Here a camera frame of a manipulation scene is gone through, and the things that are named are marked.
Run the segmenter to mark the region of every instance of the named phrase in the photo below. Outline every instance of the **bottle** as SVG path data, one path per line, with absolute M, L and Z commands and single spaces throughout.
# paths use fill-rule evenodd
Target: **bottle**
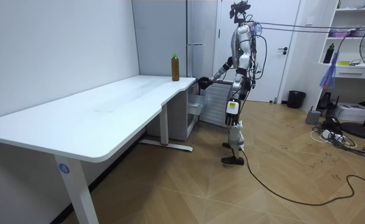
M 327 49 L 326 56 L 325 56 L 323 63 L 330 63 L 331 58 L 333 56 L 333 52 L 334 52 L 334 44 L 331 44 L 329 49 Z
M 171 76 L 173 81 L 180 80 L 180 62 L 177 54 L 173 54 L 171 58 Z

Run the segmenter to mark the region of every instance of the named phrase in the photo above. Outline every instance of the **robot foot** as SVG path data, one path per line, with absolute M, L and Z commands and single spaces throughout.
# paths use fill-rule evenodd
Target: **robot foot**
M 240 165 L 240 166 L 244 165 L 244 159 L 242 157 L 239 157 L 239 159 L 237 159 L 234 156 L 224 157 L 221 159 L 221 162 L 225 163 L 225 164 L 231 164 L 231 165 Z

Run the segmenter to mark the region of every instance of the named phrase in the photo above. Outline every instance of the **desk leg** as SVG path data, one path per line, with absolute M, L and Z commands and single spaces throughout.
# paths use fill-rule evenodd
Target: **desk leg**
M 80 224 L 98 224 L 90 191 L 79 160 L 55 156 Z
M 167 120 L 167 104 L 164 104 L 162 106 L 162 111 L 160 112 L 159 117 L 160 117 L 160 142 L 143 139 L 140 141 L 140 143 L 151 144 L 155 146 L 171 147 L 174 149 L 182 149 L 185 151 L 192 152 L 193 148 L 190 146 L 169 144 L 169 122 Z

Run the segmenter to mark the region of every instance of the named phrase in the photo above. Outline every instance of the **white door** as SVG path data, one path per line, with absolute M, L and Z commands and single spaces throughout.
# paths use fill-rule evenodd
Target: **white door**
M 221 4 L 220 29 L 218 40 L 218 55 L 215 60 L 215 68 L 218 70 L 231 56 L 231 38 L 237 24 L 233 23 L 233 19 L 229 18 L 231 5 L 236 0 L 223 0 L 218 2 Z M 256 22 L 269 22 L 277 24 L 295 24 L 300 0 L 249 0 L 251 8 L 247 10 L 247 14 L 252 14 L 252 19 Z M 279 29 L 289 29 L 290 27 L 276 27 L 271 25 L 262 25 L 263 27 L 275 27 Z M 268 55 L 265 65 L 264 75 L 257 80 L 256 87 L 250 92 L 248 100 L 251 101 L 274 101 L 278 97 L 280 83 L 286 64 L 287 54 L 284 55 L 285 47 L 290 49 L 290 41 L 292 32 L 263 29 L 262 36 L 266 38 L 268 44 Z M 262 66 L 265 59 L 265 43 L 261 38 L 257 38 L 257 61 Z M 234 80 L 235 70 L 230 70 L 225 80 Z

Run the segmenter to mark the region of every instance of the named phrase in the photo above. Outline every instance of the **desk foot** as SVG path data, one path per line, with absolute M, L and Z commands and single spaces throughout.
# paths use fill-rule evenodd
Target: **desk foot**
M 93 201 L 79 160 L 56 156 L 55 160 L 80 224 L 98 224 Z
M 193 150 L 193 148 L 190 147 L 190 146 L 182 146 L 182 145 L 170 144 L 170 143 L 168 143 L 167 145 L 164 145 L 164 144 L 162 144 L 158 141 L 152 141 L 152 140 L 146 140 L 146 139 L 141 140 L 139 143 L 150 144 L 150 145 L 153 145 L 153 146 L 170 147 L 170 148 L 173 148 L 173 149 L 181 149 L 181 150 L 189 151 L 189 152 L 192 152 L 192 150 Z

